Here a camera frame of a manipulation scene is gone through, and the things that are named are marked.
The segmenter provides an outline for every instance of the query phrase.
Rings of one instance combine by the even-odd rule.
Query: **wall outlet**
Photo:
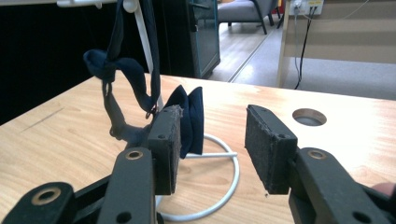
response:
[[[295,13],[298,15],[309,15],[311,7],[316,7],[315,15],[320,15],[323,3],[324,0],[291,0],[289,15],[294,16]]]

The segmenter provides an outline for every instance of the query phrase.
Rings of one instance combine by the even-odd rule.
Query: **fabric strap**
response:
[[[141,2],[144,21],[147,26],[148,42],[151,49],[153,71],[151,73],[151,96],[147,94],[146,78],[143,67],[132,58],[119,58],[123,31],[122,0],[118,0],[116,19],[107,51],[91,49],[84,53],[83,59],[90,73],[102,80],[102,93],[107,114],[111,120],[110,134],[119,140],[125,140],[127,147],[141,146],[147,138],[150,125],[138,128],[128,125],[112,93],[112,82],[116,70],[120,69],[131,84],[140,107],[149,114],[157,111],[157,101],[161,93],[160,57],[152,2]],[[204,142],[204,104],[202,88],[195,89],[190,95],[179,86],[172,93],[165,107],[180,105],[183,117],[180,121],[181,143],[180,158],[187,153],[202,154]]]

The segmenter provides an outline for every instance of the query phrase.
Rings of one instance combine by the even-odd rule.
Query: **gray chair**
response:
[[[264,16],[267,15],[271,25],[274,25],[271,11],[277,7],[277,0],[234,0],[222,4],[218,8],[218,23],[228,22],[260,22],[267,34]]]

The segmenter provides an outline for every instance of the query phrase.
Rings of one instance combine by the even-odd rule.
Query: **table surface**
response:
[[[352,177],[367,186],[396,182],[396,102],[359,97],[289,91],[183,77],[162,76],[163,100],[183,85],[186,92],[202,86],[205,132],[238,153],[240,181],[236,192],[215,214],[192,223],[292,223],[288,196],[266,195],[244,148],[247,106],[272,110],[299,138],[299,147],[332,153]],[[127,123],[144,126],[123,75],[114,84]],[[327,122],[310,127],[298,123],[293,111],[313,108]],[[0,127],[0,219],[30,189],[63,181],[82,189],[109,175],[126,143],[112,138],[103,107],[101,83],[91,78]],[[222,149],[205,141],[205,152]],[[184,160],[178,168],[177,190],[165,197],[160,211],[189,214],[216,203],[233,180],[231,159]]]

